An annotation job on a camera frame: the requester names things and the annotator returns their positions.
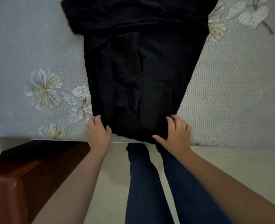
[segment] person's right arm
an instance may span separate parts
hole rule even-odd
[[[168,139],[153,135],[203,185],[234,223],[275,223],[275,206],[190,148],[191,127],[176,115],[167,117]]]

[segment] person's left arm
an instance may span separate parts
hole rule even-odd
[[[100,117],[92,117],[86,127],[90,152],[53,194],[32,224],[84,222],[112,139],[111,128],[106,126],[105,129]]]

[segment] jeans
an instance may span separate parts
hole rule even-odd
[[[232,223],[199,181],[165,148],[158,145],[180,224]],[[125,224],[172,224],[158,171],[144,144],[128,144],[130,187]]]

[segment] folded clothing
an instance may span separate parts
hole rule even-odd
[[[218,0],[63,0],[84,35],[93,115],[119,136],[167,137],[205,44]]]

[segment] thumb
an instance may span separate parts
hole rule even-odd
[[[107,125],[105,129],[108,133],[112,133],[112,129],[109,127],[109,125]]]
[[[166,145],[166,140],[158,135],[152,136],[159,144],[161,144],[163,147]]]

